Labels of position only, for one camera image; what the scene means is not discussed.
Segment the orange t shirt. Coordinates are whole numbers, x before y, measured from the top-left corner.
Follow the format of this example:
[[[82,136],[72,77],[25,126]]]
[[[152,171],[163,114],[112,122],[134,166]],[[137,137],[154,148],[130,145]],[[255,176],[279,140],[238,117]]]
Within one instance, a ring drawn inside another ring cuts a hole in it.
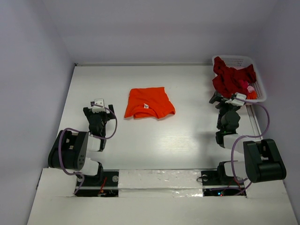
[[[175,114],[175,107],[169,100],[164,87],[134,88],[129,92],[125,118],[162,119]]]

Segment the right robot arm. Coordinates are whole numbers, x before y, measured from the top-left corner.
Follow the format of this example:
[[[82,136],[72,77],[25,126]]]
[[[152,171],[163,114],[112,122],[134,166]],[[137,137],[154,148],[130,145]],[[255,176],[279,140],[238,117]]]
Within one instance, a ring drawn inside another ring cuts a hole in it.
[[[234,153],[241,152],[244,155],[246,177],[252,183],[284,180],[287,172],[284,162],[279,153],[276,142],[273,139],[262,139],[258,142],[255,138],[262,138],[270,127],[270,114],[267,108],[258,102],[254,105],[260,106],[266,113],[267,126],[260,135],[240,135],[240,116],[237,111],[245,104],[252,102],[246,100],[246,96],[240,93],[233,94],[230,98],[223,97],[217,91],[209,100],[210,104],[218,102],[216,108],[219,110],[217,118],[216,143],[225,149],[231,150],[231,169],[222,168],[216,171],[216,179],[219,183],[226,184],[238,175],[235,171]]]

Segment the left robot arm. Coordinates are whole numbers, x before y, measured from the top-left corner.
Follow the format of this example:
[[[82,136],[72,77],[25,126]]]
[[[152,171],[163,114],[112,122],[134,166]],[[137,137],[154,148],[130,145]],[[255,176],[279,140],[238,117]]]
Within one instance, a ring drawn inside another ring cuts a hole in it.
[[[80,181],[87,176],[93,185],[103,182],[104,174],[99,162],[87,158],[87,152],[102,152],[108,139],[106,125],[110,120],[117,124],[113,105],[105,107],[101,99],[91,102],[91,107],[83,108],[88,121],[88,131],[66,128],[58,136],[48,156],[48,166],[63,170],[67,175],[75,175]]]

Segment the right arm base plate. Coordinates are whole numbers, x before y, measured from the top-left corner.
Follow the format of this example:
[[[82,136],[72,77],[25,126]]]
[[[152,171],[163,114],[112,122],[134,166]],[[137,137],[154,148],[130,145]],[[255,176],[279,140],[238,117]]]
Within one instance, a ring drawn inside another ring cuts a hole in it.
[[[204,197],[208,196],[234,196],[243,191],[239,196],[245,196],[246,191],[244,183],[238,184],[233,177],[221,174],[217,170],[201,171],[198,179],[202,184],[202,193]]]

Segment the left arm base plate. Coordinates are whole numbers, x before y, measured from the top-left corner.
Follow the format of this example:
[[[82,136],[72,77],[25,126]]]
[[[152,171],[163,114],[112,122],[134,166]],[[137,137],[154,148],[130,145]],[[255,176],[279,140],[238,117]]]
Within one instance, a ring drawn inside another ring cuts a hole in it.
[[[85,176],[85,180],[75,193],[78,197],[118,197],[119,171],[104,170],[97,176]]]

